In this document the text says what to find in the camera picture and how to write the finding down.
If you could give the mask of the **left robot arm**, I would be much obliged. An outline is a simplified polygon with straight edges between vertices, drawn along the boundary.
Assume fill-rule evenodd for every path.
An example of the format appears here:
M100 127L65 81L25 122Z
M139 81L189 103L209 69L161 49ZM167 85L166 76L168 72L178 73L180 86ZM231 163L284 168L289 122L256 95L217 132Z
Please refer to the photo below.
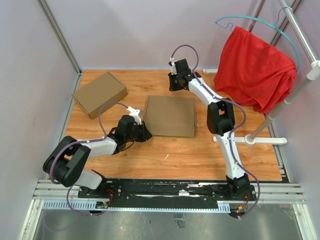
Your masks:
M153 135L144 121L123 115L116 127L101 138L79 140L65 136L43 164L53 184L66 188L79 186L89 198L105 198L112 193L107 179L95 170L85 169L87 160L112 156L128 149L128 143L143 143Z

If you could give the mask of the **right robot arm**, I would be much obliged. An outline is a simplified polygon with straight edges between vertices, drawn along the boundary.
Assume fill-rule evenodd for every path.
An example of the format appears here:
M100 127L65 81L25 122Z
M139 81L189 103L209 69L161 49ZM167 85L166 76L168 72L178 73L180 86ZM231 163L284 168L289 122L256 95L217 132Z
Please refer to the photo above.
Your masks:
M249 176L241 166L241 160L235 141L235 115L231 100L222 98L215 93L201 78L192 72L186 59L174 60L170 58L171 72L169 76L169 90L171 92L188 90L195 94L207 107L206 124L211 134L220 145L226 167L227 196L238 200L247 195L253 201L255 190L250 185Z

